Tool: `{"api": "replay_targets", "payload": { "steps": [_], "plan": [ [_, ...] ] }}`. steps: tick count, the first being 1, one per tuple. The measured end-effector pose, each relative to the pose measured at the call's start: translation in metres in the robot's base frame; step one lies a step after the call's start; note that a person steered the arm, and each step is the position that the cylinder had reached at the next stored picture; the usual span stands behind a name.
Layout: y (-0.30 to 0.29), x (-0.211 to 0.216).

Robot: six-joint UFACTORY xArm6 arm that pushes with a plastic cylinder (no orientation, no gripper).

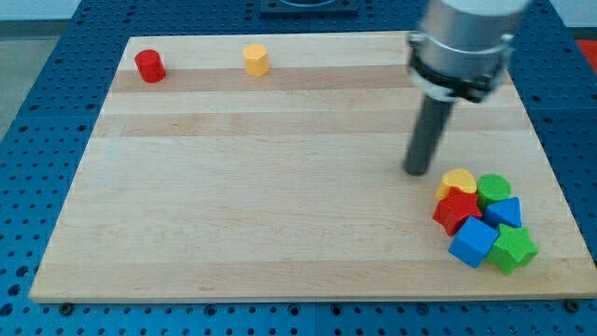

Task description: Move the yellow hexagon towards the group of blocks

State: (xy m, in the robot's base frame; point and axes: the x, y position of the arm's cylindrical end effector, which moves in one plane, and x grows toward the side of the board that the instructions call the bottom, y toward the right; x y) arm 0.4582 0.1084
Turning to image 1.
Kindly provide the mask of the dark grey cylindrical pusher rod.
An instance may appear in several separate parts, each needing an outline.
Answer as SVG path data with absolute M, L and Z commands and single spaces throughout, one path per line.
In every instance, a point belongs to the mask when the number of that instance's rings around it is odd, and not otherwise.
M 407 174 L 419 176 L 427 173 L 453 105 L 454 102 L 439 101 L 425 95 L 403 162 Z

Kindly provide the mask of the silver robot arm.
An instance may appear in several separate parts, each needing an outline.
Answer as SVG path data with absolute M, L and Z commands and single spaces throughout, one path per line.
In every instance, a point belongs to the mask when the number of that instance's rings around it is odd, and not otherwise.
M 454 104 L 478 104 L 503 82 L 529 0 L 430 0 L 408 37 L 411 81 L 423 91 L 403 169 L 424 175 Z

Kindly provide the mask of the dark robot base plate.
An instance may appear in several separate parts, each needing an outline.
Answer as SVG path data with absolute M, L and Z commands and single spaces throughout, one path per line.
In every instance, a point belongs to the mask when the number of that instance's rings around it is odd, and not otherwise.
M 356 14 L 358 0 L 258 0 L 261 16 Z

